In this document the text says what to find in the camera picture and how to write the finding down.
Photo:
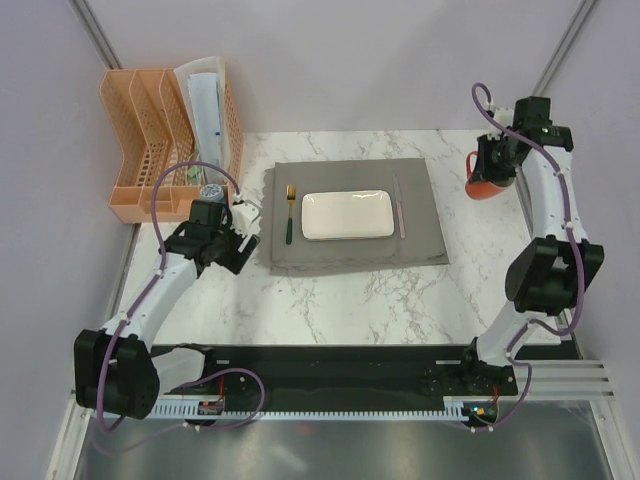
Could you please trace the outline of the gold fork green handle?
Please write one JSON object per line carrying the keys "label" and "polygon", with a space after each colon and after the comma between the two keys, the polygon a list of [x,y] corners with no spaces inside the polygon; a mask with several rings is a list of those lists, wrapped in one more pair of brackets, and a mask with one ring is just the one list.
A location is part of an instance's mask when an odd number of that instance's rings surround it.
{"label": "gold fork green handle", "polygon": [[285,242],[287,245],[291,245],[293,241],[294,205],[296,201],[296,193],[297,193],[297,189],[295,185],[289,184],[286,187],[286,200],[288,203],[288,218],[287,218]]}

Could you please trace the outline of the white rectangular plate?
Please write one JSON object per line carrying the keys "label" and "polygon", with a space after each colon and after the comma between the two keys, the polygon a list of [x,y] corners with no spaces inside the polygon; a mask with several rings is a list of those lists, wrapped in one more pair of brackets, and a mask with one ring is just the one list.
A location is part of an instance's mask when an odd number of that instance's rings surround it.
{"label": "white rectangular plate", "polygon": [[395,221],[390,195],[384,190],[305,194],[301,228],[312,241],[391,237]]}

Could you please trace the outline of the black knife pink handle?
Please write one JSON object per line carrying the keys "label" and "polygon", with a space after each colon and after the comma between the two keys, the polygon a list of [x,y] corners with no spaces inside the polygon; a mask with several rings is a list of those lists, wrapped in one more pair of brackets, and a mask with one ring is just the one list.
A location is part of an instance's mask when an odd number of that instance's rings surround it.
{"label": "black knife pink handle", "polygon": [[395,203],[398,217],[398,227],[399,234],[401,239],[406,238],[406,229],[404,222],[404,212],[403,212],[403,202],[402,202],[402,192],[400,187],[400,182],[395,173],[392,174],[393,185],[394,185],[394,195],[395,195]]}

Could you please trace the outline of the grey scalloped placemat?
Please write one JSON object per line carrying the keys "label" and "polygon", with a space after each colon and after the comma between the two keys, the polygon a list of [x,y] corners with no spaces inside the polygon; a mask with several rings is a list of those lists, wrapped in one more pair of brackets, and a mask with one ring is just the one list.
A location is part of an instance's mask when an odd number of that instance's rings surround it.
{"label": "grey scalloped placemat", "polygon": [[[399,179],[406,238],[311,241],[301,229],[305,194],[384,190],[394,194],[392,174]],[[285,242],[286,187],[297,189],[291,245]],[[398,269],[449,263],[431,179],[423,158],[277,163],[264,173],[261,244],[258,258],[272,271],[298,276]]]}

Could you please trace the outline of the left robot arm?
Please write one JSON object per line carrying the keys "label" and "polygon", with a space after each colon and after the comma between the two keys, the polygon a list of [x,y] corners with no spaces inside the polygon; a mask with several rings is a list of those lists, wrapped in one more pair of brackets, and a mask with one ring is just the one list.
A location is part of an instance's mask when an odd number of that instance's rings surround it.
{"label": "left robot arm", "polygon": [[161,238],[159,256],[132,300],[98,330],[82,330],[74,342],[75,400],[96,414],[142,420],[158,397],[190,386],[208,393],[219,369],[194,347],[154,355],[155,338],[178,300],[205,269],[234,275],[260,239],[251,233],[258,208],[249,201],[195,200],[187,220]]}

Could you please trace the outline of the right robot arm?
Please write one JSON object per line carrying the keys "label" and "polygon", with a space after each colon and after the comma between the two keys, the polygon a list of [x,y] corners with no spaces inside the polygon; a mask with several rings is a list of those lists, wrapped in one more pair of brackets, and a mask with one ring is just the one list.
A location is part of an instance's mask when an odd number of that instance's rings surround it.
{"label": "right robot arm", "polygon": [[523,179],[532,228],[530,243],[507,270],[502,310],[474,340],[476,359],[457,371],[460,386],[477,394],[493,383],[492,367],[514,365],[534,328],[557,337],[575,330],[604,249],[582,225],[572,181],[572,134],[553,124],[550,100],[530,96],[512,109],[497,108],[492,99],[474,103],[490,128],[467,156],[465,192],[485,200]]}

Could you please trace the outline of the green clip items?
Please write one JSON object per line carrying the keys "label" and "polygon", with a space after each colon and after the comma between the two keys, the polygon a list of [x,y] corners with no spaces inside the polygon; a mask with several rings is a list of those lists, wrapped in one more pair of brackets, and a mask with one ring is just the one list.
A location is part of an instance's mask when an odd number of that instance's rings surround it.
{"label": "green clip items", "polygon": [[200,166],[190,166],[186,169],[185,184],[187,186],[196,186],[205,184],[205,176],[203,168]]}

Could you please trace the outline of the orange plastic file organizer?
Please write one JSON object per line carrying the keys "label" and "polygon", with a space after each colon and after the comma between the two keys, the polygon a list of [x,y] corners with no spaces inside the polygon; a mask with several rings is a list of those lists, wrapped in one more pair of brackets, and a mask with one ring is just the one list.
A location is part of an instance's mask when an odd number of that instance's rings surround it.
{"label": "orange plastic file organizer", "polygon": [[[243,132],[228,79],[223,88],[224,162],[241,183]],[[178,80],[171,69],[108,70],[100,97],[122,150],[122,164],[109,207],[125,224],[151,221],[151,194],[169,166],[193,160],[195,136]],[[187,170],[169,174],[158,193],[159,222],[186,220],[199,187],[188,185]]]}

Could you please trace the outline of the white paper folder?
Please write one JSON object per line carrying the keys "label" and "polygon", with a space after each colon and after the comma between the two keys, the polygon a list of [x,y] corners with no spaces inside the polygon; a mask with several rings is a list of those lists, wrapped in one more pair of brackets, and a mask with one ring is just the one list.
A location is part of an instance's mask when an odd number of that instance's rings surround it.
{"label": "white paper folder", "polygon": [[211,56],[173,70],[195,135],[199,159],[230,171],[231,153],[225,126],[225,63]]}

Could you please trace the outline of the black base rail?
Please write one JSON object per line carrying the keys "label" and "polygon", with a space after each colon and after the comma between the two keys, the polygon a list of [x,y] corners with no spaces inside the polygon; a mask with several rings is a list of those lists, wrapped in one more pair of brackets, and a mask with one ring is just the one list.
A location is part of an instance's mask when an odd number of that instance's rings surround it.
{"label": "black base rail", "polygon": [[467,346],[199,346],[203,384],[234,410],[432,410],[451,397],[514,396],[510,367],[487,367]]}

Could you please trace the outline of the aluminium frame rail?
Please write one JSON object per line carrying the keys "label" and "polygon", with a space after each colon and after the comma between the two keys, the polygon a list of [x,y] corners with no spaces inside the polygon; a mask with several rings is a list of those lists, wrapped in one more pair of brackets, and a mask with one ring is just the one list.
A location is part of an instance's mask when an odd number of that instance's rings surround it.
{"label": "aluminium frame rail", "polygon": [[527,399],[536,401],[611,401],[613,388],[598,360],[527,360],[532,380]]}

